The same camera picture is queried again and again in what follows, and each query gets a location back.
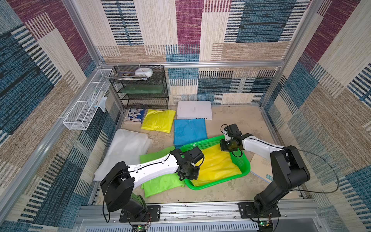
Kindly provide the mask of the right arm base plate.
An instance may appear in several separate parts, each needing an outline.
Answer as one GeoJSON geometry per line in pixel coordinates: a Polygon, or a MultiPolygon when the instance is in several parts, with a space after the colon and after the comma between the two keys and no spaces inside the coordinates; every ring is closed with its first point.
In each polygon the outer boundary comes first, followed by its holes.
{"type": "Polygon", "coordinates": [[[279,218],[278,206],[258,206],[255,202],[240,202],[237,204],[241,218],[279,218]]]}

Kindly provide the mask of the green plastic basket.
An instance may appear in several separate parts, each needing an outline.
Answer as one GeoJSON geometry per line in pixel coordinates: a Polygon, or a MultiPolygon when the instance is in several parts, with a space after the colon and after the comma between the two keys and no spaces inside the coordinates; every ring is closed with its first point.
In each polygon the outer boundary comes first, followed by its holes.
{"type": "MultiPolygon", "coordinates": [[[[225,136],[220,135],[218,137],[205,139],[205,140],[195,142],[195,143],[191,143],[191,144],[188,144],[188,145],[183,145],[182,147],[180,147],[180,149],[183,152],[185,152],[185,151],[192,150],[194,147],[198,147],[202,151],[206,148],[209,148],[209,147],[212,147],[212,146],[215,146],[215,145],[218,145],[218,144],[220,145],[220,140],[222,140],[222,139],[225,139],[225,136]]],[[[245,156],[245,154],[243,152],[241,152],[241,154],[236,157],[236,156],[233,155],[233,153],[231,153],[231,152],[229,152],[229,153],[231,155],[232,162],[234,164],[236,164],[239,167],[239,169],[241,170],[242,173],[240,175],[235,175],[233,177],[228,177],[226,179],[216,181],[214,183],[207,184],[207,185],[200,186],[200,187],[193,186],[191,180],[188,180],[188,179],[185,179],[185,184],[192,190],[201,190],[201,189],[205,189],[205,188],[208,188],[208,187],[211,187],[211,186],[223,183],[223,182],[227,182],[227,181],[230,181],[230,180],[240,178],[240,177],[244,177],[244,176],[248,175],[249,172],[250,172],[250,163],[249,163],[249,160],[247,159],[247,157],[245,156]]]]}

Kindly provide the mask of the lime green raincoat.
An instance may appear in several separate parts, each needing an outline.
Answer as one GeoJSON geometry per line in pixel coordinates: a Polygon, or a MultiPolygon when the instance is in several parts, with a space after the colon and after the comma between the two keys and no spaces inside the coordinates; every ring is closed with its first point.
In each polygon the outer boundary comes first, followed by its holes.
{"type": "MultiPolygon", "coordinates": [[[[140,156],[140,163],[146,163],[153,160],[157,160],[162,157],[166,157],[171,151],[175,150],[175,147],[168,147],[155,153],[148,153],[140,156]]],[[[177,174],[168,174],[152,179],[142,184],[141,188],[144,190],[145,197],[151,197],[156,194],[165,192],[167,190],[184,187],[185,182],[180,181],[177,174]]]]}

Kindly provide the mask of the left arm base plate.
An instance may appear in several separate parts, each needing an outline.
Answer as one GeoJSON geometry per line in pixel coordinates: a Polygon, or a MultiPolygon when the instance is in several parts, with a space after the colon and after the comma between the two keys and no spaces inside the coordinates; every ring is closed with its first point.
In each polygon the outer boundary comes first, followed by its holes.
{"type": "Polygon", "coordinates": [[[161,215],[160,205],[149,205],[146,209],[138,214],[132,214],[126,210],[122,210],[120,213],[119,222],[121,223],[133,223],[133,222],[158,222],[161,215]]]}

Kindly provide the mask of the large yellow raincoat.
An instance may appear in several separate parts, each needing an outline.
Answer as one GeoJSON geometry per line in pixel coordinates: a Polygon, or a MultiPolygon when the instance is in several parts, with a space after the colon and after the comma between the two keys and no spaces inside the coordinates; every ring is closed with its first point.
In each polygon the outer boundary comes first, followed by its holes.
{"type": "Polygon", "coordinates": [[[202,153],[204,161],[196,164],[201,167],[198,179],[191,180],[193,186],[204,186],[242,173],[232,162],[230,153],[222,151],[219,144],[202,150],[202,153]]]}

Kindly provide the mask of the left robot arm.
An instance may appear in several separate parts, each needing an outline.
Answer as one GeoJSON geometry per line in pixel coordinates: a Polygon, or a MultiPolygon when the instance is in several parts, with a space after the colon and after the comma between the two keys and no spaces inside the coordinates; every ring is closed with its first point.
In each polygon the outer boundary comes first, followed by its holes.
{"type": "Polygon", "coordinates": [[[172,150],[162,158],[146,163],[127,165],[118,162],[100,182],[103,193],[103,215],[123,210],[129,220],[144,221],[150,218],[150,210],[140,195],[133,190],[155,178],[177,174],[181,181],[196,180],[199,177],[204,154],[195,147],[189,151],[172,150]]]}

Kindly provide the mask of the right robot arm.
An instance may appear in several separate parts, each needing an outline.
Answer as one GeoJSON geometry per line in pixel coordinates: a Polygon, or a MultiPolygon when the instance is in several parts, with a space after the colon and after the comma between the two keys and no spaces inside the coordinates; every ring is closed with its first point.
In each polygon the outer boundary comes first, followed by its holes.
{"type": "Polygon", "coordinates": [[[283,147],[258,139],[250,134],[226,136],[220,140],[222,151],[246,150],[271,162],[273,181],[254,198],[249,209],[259,218],[266,218],[275,212],[277,203],[290,191],[310,180],[310,173],[294,146],[283,147]]]}

